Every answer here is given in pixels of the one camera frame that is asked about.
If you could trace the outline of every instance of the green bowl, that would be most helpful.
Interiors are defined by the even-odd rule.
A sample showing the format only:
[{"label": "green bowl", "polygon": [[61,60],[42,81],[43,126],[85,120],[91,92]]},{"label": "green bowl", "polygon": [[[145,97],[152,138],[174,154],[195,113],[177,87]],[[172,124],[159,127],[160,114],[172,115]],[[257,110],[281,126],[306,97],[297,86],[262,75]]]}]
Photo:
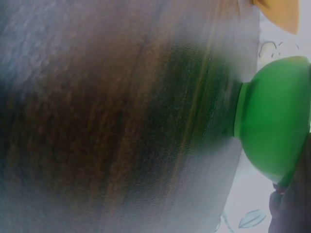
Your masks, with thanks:
[{"label": "green bowl", "polygon": [[274,61],[240,90],[234,136],[250,162],[287,187],[310,132],[311,77],[306,57]]}]

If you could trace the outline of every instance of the dark wood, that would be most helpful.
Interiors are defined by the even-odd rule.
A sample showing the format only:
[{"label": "dark wood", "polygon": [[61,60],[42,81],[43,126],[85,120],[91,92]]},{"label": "dark wood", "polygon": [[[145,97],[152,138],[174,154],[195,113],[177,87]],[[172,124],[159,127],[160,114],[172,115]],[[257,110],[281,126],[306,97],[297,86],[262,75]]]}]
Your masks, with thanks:
[{"label": "dark wood", "polygon": [[2,0],[0,227],[211,233],[259,12],[237,0]]}]

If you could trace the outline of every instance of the leaf pattern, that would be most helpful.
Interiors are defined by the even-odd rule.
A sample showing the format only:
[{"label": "leaf pattern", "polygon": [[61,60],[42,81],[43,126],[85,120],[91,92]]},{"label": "leaf pattern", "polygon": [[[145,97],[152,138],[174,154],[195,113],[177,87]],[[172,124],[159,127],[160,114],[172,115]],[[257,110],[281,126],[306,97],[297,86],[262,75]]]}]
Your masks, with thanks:
[{"label": "leaf pattern", "polygon": [[261,209],[250,211],[241,219],[239,229],[255,227],[265,218],[266,214]]}]

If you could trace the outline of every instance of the wood grain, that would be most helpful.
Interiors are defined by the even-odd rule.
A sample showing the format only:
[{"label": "wood grain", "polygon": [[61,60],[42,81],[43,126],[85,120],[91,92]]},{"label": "wood grain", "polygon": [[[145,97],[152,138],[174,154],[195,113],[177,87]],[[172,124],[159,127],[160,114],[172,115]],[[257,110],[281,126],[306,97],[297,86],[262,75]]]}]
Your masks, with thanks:
[{"label": "wood grain", "polygon": [[0,227],[212,233],[259,12],[236,0],[4,0]]}]

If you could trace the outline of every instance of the yellow object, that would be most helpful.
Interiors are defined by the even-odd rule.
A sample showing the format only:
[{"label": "yellow object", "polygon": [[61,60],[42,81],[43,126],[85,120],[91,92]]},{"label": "yellow object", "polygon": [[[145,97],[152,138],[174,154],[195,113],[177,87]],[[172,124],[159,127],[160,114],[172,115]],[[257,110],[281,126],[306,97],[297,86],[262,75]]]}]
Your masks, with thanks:
[{"label": "yellow object", "polygon": [[275,25],[291,34],[297,34],[299,0],[253,0],[253,3]]}]

